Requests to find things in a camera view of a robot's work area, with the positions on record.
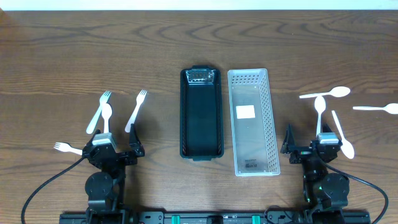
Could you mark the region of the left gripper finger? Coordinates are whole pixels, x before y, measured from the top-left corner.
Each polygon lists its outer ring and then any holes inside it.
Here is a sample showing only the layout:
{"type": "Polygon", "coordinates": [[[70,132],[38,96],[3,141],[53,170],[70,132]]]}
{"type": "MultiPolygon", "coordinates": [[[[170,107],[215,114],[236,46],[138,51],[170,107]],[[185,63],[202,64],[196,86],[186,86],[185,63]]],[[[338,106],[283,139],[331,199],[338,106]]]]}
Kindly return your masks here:
{"type": "Polygon", "coordinates": [[[94,132],[94,135],[92,136],[92,138],[89,140],[88,145],[89,146],[96,146],[99,145],[101,141],[101,131],[99,129],[97,129],[94,132]]]}
{"type": "Polygon", "coordinates": [[[131,124],[131,126],[130,126],[129,146],[131,149],[140,149],[141,148],[141,142],[140,142],[139,138],[137,137],[134,124],[131,124]]]}

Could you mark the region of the white spoon diagonal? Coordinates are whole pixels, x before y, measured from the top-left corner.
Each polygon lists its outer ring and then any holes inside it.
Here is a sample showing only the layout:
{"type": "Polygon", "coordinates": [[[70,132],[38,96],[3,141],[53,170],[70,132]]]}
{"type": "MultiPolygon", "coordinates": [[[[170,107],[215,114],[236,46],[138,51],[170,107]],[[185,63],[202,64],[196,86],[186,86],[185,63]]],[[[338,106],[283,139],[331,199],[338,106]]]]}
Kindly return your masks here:
{"type": "Polygon", "coordinates": [[[354,147],[353,145],[345,138],[340,121],[337,117],[337,114],[335,112],[335,110],[331,111],[333,119],[335,121],[336,127],[338,129],[338,132],[340,134],[341,137],[341,142],[342,142],[342,146],[341,146],[341,151],[342,153],[348,158],[348,159],[353,159],[355,152],[354,152],[354,147]]]}

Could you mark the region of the white spoon vertical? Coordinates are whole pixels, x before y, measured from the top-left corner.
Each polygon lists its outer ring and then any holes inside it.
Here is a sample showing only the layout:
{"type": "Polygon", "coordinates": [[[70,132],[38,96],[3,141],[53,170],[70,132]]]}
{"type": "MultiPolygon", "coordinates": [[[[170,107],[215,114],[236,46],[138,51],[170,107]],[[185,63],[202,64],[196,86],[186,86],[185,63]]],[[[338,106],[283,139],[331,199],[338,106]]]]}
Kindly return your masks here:
{"type": "Polygon", "coordinates": [[[318,113],[317,130],[316,130],[316,135],[318,136],[321,132],[322,113],[326,110],[326,101],[324,97],[322,96],[316,97],[314,102],[314,107],[318,113]]]}

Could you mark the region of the white spoon horizontal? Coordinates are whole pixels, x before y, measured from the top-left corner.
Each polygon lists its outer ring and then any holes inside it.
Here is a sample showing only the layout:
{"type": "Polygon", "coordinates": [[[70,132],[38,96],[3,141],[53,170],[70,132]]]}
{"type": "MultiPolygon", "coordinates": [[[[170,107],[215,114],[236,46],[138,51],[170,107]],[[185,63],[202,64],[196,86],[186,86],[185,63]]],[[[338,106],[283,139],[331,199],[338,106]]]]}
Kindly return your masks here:
{"type": "Polygon", "coordinates": [[[332,88],[330,91],[328,92],[321,92],[321,93],[311,93],[311,94],[306,94],[306,95],[300,95],[299,98],[300,99],[304,99],[304,98],[314,98],[314,97],[318,97],[318,96],[333,96],[336,98],[341,98],[344,96],[349,95],[351,92],[351,89],[346,87],[346,86],[336,86],[334,88],[332,88]]]}

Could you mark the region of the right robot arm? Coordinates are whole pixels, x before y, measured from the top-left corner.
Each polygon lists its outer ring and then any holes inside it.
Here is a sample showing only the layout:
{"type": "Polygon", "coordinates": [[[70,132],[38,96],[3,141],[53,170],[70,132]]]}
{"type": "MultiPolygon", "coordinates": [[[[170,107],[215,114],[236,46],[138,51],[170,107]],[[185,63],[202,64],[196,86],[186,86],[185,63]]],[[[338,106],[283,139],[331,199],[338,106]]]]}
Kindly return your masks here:
{"type": "Polygon", "coordinates": [[[290,156],[290,164],[302,165],[303,195],[308,203],[308,208],[289,215],[291,223],[344,221],[342,208],[348,205],[349,180],[342,174],[329,173],[326,167],[337,158],[341,146],[341,140],[326,124],[309,146],[296,145],[292,127],[287,127],[280,152],[290,156]]]}

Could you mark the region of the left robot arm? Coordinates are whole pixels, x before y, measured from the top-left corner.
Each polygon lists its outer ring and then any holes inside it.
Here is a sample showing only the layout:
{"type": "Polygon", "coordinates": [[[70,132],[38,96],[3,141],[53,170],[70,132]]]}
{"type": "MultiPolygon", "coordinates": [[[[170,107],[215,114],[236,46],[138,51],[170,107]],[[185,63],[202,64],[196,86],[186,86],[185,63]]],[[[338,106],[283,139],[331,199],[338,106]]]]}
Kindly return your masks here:
{"type": "Polygon", "coordinates": [[[129,132],[130,151],[116,152],[111,133],[96,130],[84,146],[82,158],[100,171],[89,176],[85,183],[88,195],[87,223],[137,223],[131,209],[124,205],[126,167],[137,164],[145,156],[133,124],[129,132]]]}

